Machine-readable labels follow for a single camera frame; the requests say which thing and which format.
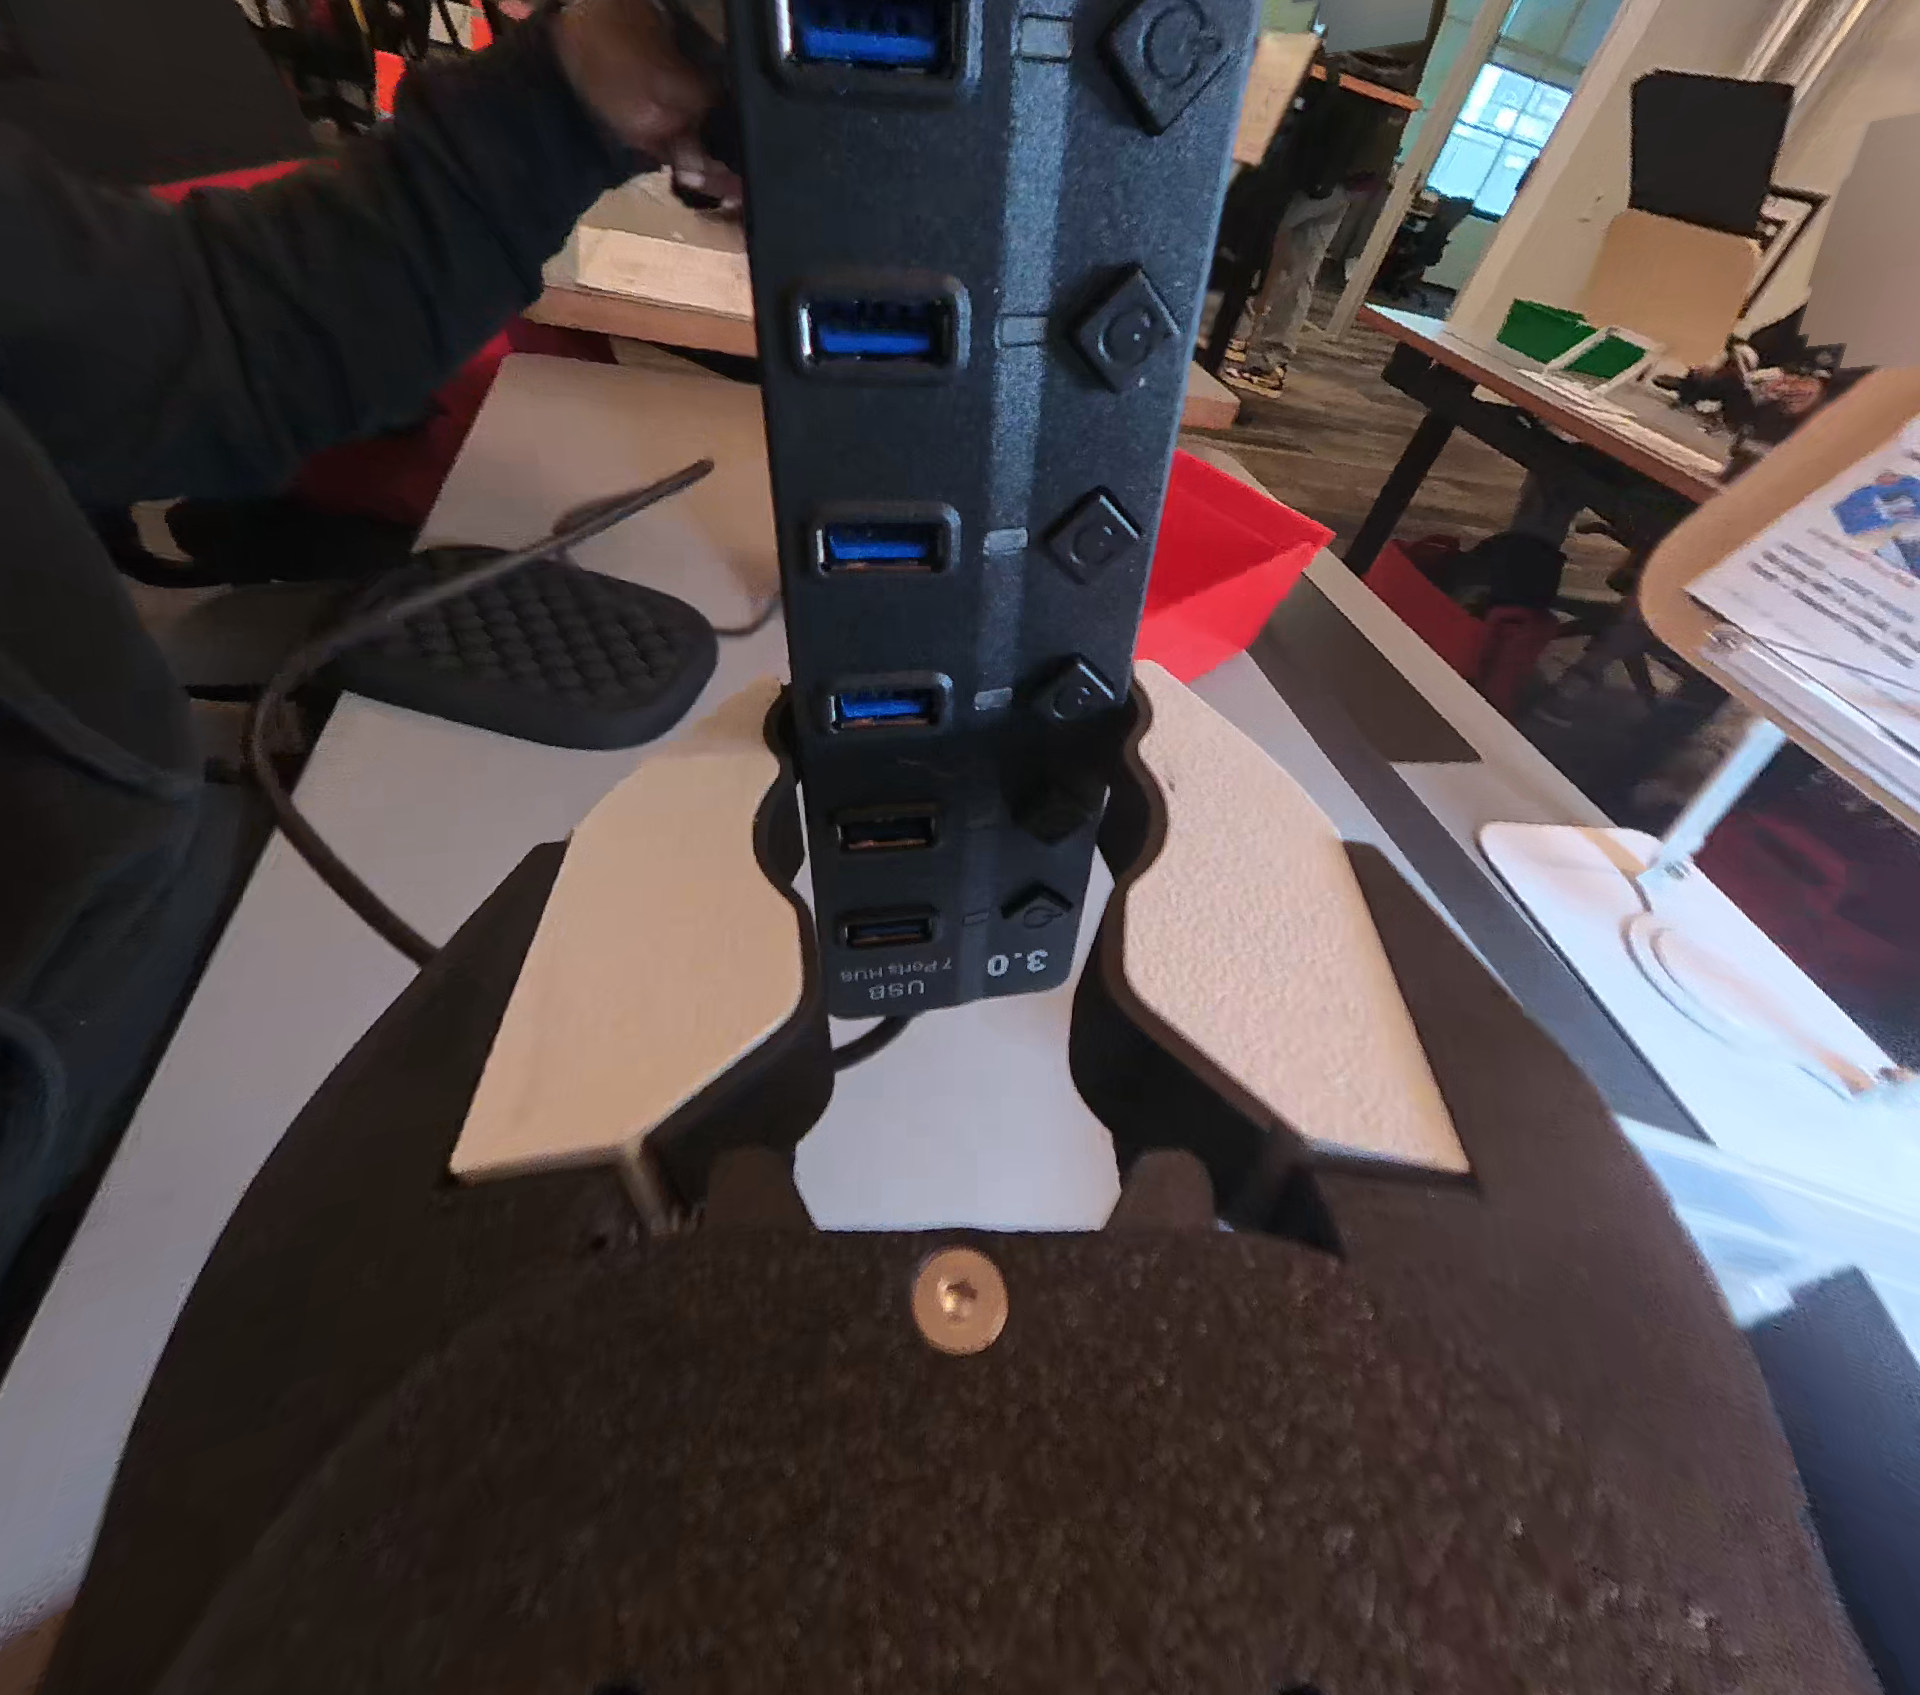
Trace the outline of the green plastic bin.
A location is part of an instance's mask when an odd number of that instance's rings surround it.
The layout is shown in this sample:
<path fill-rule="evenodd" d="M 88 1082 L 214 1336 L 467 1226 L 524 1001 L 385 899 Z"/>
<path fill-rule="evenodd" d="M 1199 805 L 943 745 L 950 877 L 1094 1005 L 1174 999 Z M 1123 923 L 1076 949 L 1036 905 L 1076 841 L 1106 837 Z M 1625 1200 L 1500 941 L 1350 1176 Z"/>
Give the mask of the green plastic bin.
<path fill-rule="evenodd" d="M 1593 383 L 1615 383 L 1642 369 L 1655 351 L 1649 339 L 1576 311 L 1517 299 L 1507 309 L 1497 343 L 1549 373 Z"/>

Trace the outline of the clear plastic box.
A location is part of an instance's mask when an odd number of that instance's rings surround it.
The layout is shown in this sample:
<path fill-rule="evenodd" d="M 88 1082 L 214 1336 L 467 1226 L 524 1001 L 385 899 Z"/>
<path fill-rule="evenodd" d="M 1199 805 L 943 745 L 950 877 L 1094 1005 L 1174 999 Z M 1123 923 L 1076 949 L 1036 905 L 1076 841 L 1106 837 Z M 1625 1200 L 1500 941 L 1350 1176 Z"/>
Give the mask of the clear plastic box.
<path fill-rule="evenodd" d="M 1621 1118 L 1742 1326 L 1773 1320 L 1833 1274 L 1863 1274 L 1919 1350 L 1919 1222 L 1721 1146 Z"/>

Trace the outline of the black seven-port usb hub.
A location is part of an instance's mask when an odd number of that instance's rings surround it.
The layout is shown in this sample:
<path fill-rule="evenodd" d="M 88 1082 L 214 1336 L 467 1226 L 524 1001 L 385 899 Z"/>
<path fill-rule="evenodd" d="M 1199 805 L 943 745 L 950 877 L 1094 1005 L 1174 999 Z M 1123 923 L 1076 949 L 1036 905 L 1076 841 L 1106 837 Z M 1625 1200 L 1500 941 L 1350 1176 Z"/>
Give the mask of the black seven-port usb hub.
<path fill-rule="evenodd" d="M 829 1011 L 1069 979 L 1260 0 L 725 0 Z"/>

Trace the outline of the person's left forearm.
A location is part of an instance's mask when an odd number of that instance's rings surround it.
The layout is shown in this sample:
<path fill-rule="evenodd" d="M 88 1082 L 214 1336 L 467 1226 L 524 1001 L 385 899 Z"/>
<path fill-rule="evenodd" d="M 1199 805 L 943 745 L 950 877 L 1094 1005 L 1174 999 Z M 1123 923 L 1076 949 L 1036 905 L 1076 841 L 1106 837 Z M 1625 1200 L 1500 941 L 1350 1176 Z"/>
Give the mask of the person's left forearm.
<path fill-rule="evenodd" d="M 549 23 L 412 71 L 389 123 L 252 187 L 163 201 L 6 125 L 5 507 L 285 485 L 418 411 L 642 167 Z"/>

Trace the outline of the red plastic bin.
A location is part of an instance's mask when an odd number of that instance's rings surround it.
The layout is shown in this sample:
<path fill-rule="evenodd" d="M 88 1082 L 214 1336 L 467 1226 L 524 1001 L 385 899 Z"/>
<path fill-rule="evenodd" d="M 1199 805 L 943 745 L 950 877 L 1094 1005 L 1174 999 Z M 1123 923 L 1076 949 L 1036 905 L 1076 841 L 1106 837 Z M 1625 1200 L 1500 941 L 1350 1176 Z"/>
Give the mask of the red plastic bin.
<path fill-rule="evenodd" d="M 1333 539 L 1260 483 L 1176 451 L 1135 659 L 1184 683 L 1233 661 Z"/>

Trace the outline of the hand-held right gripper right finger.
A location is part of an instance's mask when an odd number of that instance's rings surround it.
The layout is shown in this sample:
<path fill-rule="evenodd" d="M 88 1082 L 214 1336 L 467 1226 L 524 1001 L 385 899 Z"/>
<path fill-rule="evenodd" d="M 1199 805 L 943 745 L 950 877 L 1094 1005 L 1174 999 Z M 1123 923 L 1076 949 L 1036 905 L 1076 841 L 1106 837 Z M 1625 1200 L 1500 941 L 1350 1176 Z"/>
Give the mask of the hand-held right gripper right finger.
<path fill-rule="evenodd" d="M 1069 1070 L 1125 1172 L 1150 1150 L 1215 1178 L 1470 1172 L 1348 843 L 1156 661 L 1135 669 L 1098 853 L 1112 889 Z"/>

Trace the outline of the grey work table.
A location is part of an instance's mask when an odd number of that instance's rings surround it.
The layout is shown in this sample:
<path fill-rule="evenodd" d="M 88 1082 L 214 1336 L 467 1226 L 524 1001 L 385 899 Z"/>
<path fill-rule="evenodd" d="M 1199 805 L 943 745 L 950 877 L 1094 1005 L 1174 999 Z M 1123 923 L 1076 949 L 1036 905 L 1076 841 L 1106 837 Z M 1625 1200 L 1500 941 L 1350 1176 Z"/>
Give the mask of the grey work table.
<path fill-rule="evenodd" d="M 544 265 L 529 315 L 661 347 L 759 353 L 745 229 L 725 211 L 690 207 L 668 171 L 638 175 L 588 209 Z"/>

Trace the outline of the wooden desk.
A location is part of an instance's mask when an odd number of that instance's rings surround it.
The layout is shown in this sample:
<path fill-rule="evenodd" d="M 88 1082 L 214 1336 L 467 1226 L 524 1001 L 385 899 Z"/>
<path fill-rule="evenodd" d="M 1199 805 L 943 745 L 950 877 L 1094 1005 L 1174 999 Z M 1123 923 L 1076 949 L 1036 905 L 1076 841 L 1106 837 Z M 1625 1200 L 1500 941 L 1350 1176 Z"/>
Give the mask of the wooden desk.
<path fill-rule="evenodd" d="M 1572 501 L 1638 547 L 1657 543 L 1689 509 L 1721 491 L 1721 437 L 1661 397 L 1633 393 L 1625 403 L 1610 401 L 1595 383 L 1464 337 L 1433 315 L 1367 305 L 1357 319 L 1391 339 L 1383 381 L 1420 409 L 1348 545 L 1347 565 L 1357 575 L 1369 573 L 1396 537 L 1459 435 L 1523 469 L 1557 521 L 1549 529 L 1552 541 L 1572 529 Z"/>

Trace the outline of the red bag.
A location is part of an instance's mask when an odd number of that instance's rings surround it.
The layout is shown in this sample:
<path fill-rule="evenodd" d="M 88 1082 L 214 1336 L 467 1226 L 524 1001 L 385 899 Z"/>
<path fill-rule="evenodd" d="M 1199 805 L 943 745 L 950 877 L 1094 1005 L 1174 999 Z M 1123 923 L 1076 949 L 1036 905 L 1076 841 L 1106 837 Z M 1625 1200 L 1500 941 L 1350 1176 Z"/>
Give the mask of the red bag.
<path fill-rule="evenodd" d="M 1472 543 L 1438 533 L 1387 543 L 1365 583 L 1455 673 L 1517 717 L 1563 625 L 1567 565 L 1564 551 L 1525 533 Z"/>

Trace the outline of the person's left hand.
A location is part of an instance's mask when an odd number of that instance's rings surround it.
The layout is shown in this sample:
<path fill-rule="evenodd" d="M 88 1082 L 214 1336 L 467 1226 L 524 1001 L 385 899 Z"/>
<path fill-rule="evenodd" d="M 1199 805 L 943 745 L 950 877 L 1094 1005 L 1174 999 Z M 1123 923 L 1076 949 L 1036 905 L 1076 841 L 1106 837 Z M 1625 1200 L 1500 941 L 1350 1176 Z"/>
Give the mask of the person's left hand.
<path fill-rule="evenodd" d="M 624 149 L 671 171 L 684 203 L 745 215 L 742 177 L 704 143 L 717 89 L 661 0 L 576 0 L 551 35 L 570 85 Z"/>

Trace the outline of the black foam pad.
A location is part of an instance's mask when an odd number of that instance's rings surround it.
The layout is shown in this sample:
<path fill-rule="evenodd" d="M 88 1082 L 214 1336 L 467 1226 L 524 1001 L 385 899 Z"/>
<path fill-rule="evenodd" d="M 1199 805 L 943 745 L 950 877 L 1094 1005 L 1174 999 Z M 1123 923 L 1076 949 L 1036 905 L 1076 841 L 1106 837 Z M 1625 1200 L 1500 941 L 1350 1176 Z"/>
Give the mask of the black foam pad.
<path fill-rule="evenodd" d="M 1836 1592 L 1889 1692 L 1919 1688 L 1919 1364 L 1859 1268 L 1748 1328 Z"/>

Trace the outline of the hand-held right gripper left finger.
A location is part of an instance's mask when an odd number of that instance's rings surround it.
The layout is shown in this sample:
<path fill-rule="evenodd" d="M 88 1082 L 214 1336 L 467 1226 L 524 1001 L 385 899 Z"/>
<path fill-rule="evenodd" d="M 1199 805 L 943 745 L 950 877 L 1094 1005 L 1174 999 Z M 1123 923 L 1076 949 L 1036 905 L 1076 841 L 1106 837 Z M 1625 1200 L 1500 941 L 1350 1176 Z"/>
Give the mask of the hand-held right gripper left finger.
<path fill-rule="evenodd" d="M 792 1154 L 835 1092 L 804 823 L 765 675 L 576 825 L 449 1154 L 461 1180 L 608 1164 L 650 1214 L 728 1152 Z"/>

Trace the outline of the white paper sheets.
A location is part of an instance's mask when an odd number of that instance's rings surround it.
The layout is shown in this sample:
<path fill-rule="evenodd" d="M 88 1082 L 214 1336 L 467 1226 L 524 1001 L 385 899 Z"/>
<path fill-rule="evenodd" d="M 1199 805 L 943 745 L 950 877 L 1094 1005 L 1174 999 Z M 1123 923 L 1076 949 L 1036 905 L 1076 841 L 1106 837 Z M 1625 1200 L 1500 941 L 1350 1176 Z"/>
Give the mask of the white paper sheets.
<path fill-rule="evenodd" d="M 576 229 L 573 247 L 574 281 L 583 289 L 732 321 L 756 315 L 745 247 L 593 223 Z"/>

